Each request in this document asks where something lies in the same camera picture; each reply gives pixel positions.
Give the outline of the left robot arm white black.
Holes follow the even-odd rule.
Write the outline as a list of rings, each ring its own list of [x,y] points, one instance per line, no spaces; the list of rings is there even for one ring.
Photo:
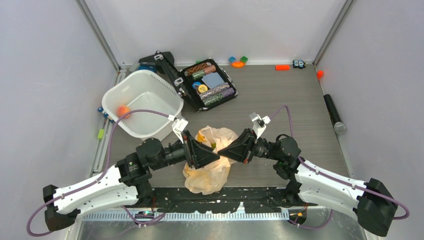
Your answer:
[[[152,171],[186,162],[203,168],[220,156],[185,130],[182,139],[164,147],[157,138],[148,138],[124,159],[104,172],[71,186],[43,188],[47,204],[44,220],[51,232],[65,229],[92,212],[114,207],[148,207],[154,201],[149,180]]]

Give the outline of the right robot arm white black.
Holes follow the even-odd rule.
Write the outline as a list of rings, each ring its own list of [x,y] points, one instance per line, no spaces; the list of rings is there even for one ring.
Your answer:
[[[399,205],[381,181],[352,179],[321,168],[301,157],[298,143],[287,134],[271,142],[246,128],[218,154],[243,164],[254,157],[275,160],[276,174],[288,181],[285,198],[291,205],[315,204],[340,212],[380,237],[388,235],[395,219]]]

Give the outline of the translucent plastic bag banana print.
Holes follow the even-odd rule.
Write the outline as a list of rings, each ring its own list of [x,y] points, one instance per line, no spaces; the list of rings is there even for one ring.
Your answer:
[[[200,129],[195,136],[198,142],[208,147],[211,147],[211,143],[216,143],[214,153],[227,147],[237,138],[238,135],[229,128],[214,128],[209,125]],[[218,192],[227,183],[231,166],[235,162],[221,156],[219,160],[199,169],[186,164],[182,171],[185,177],[184,186],[194,194],[210,195]]]

